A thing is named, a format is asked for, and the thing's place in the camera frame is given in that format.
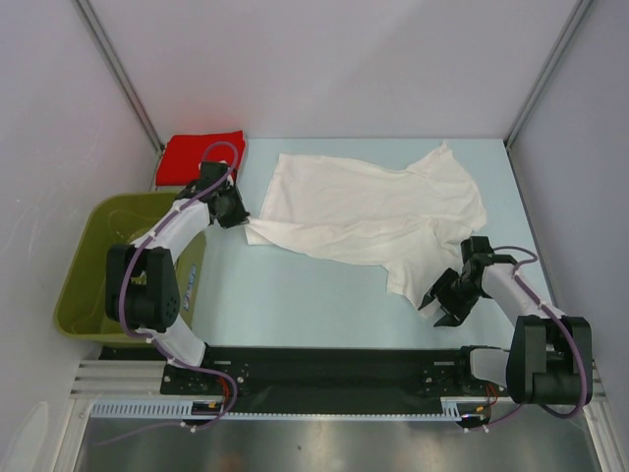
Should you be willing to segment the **white t shirt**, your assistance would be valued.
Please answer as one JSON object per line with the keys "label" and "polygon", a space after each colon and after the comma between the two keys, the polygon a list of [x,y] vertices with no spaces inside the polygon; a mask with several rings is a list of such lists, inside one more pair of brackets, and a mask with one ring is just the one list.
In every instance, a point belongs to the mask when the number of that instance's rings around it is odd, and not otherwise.
{"label": "white t shirt", "polygon": [[366,161],[280,154],[250,245],[274,245],[315,259],[381,266],[386,289],[425,318],[424,297],[449,268],[460,244],[487,222],[480,190],[447,144],[402,170]]}

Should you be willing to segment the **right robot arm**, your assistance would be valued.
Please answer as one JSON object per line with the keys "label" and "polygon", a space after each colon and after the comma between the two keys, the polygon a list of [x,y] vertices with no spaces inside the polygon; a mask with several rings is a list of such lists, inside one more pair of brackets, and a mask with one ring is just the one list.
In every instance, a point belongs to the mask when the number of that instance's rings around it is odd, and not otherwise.
{"label": "right robot arm", "polygon": [[463,266],[447,269],[421,305],[436,304],[437,327],[457,327],[481,299],[488,299],[513,323],[509,348],[471,346],[453,381],[465,394],[487,383],[505,388],[517,404],[533,404],[557,417],[579,412],[593,395],[592,329],[545,301],[522,273],[511,247],[494,248],[486,236],[461,244]]}

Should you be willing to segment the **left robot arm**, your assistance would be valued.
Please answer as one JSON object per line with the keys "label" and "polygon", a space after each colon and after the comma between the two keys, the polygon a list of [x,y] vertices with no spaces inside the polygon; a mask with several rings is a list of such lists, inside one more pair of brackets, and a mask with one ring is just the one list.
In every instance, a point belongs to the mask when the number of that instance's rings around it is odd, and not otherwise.
{"label": "left robot arm", "polygon": [[166,213],[129,244],[110,247],[106,258],[105,312],[129,337],[154,345],[181,368],[184,383],[204,393],[217,381],[203,360],[205,343],[181,315],[176,262],[212,223],[228,229],[248,221],[233,179],[234,165],[206,161],[200,178],[181,191]]}

